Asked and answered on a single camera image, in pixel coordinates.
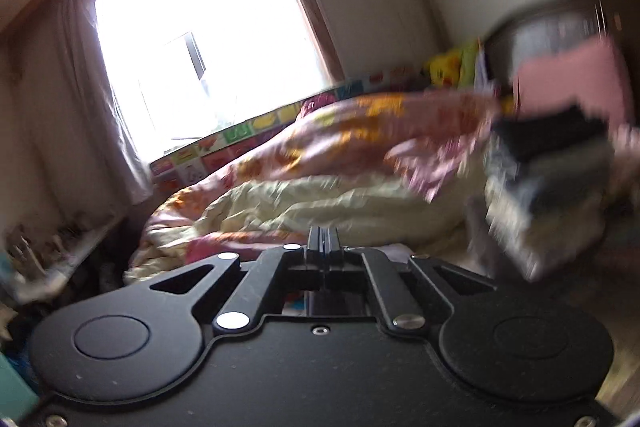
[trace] pile of clothes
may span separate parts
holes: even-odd
[[[576,105],[496,121],[484,162],[485,201],[467,209],[470,248],[498,247],[529,281],[572,261],[604,232],[601,206],[613,156],[606,123]],[[483,232],[489,237],[479,239]]]

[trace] window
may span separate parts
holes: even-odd
[[[297,0],[97,0],[110,82],[153,161],[329,84]]]

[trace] headboard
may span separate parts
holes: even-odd
[[[502,85],[526,58],[555,55],[594,35],[613,36],[625,57],[640,108],[640,0],[546,0],[518,10],[486,37],[490,75]]]

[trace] pillow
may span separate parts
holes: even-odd
[[[519,114],[530,116],[579,103],[609,128],[634,122],[633,97],[622,54],[609,37],[594,37],[575,49],[526,60],[516,74]]]

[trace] colorful wall padding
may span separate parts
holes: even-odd
[[[338,100],[380,91],[424,89],[427,81],[412,66],[372,74],[324,91]],[[197,183],[230,161],[267,142],[293,123],[306,100],[244,121],[199,139],[150,165],[154,185],[166,194]]]

